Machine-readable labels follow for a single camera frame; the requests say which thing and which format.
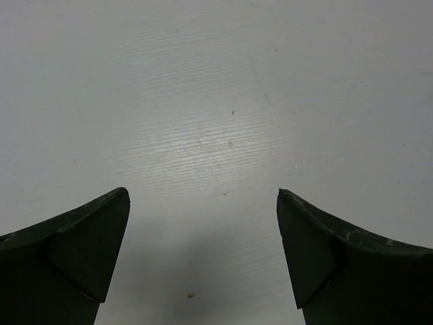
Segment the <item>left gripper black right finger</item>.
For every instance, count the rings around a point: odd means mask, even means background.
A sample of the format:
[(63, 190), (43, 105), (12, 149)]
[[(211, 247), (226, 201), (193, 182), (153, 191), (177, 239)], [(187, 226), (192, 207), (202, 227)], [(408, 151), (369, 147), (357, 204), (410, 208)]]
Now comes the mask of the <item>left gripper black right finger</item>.
[(386, 238), (289, 190), (277, 220), (307, 324), (431, 324), (432, 250)]

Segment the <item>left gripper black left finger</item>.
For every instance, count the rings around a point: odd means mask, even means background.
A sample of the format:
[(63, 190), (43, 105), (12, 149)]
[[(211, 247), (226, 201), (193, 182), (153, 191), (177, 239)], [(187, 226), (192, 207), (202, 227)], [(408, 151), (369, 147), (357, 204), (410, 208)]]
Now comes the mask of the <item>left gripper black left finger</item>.
[(119, 187), (1, 236), (2, 324), (94, 324), (130, 211)]

